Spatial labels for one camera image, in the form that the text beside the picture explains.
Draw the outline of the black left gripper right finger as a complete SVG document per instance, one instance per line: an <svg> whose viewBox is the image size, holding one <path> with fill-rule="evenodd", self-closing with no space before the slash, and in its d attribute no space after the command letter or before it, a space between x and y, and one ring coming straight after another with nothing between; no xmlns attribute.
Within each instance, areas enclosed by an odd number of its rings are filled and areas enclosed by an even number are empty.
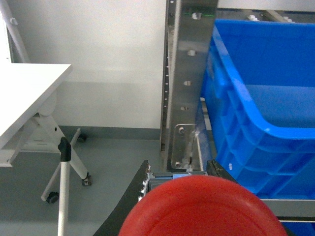
<svg viewBox="0 0 315 236"><path fill-rule="evenodd" d="M227 179L234 183L237 181L224 169L216 160L208 160L206 172L209 176L216 176ZM307 217L297 217L297 216L280 216L277 215L279 221L282 222L302 222L302 223L315 223L315 217L307 218Z"/></svg>

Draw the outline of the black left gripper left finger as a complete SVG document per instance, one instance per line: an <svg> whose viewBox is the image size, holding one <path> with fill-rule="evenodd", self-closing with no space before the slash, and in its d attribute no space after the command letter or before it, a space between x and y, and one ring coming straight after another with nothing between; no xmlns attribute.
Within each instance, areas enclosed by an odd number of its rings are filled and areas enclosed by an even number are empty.
<svg viewBox="0 0 315 236"><path fill-rule="evenodd" d="M150 168L148 160L144 160L114 210L94 233L95 236L119 234L130 211L148 192Z"/></svg>

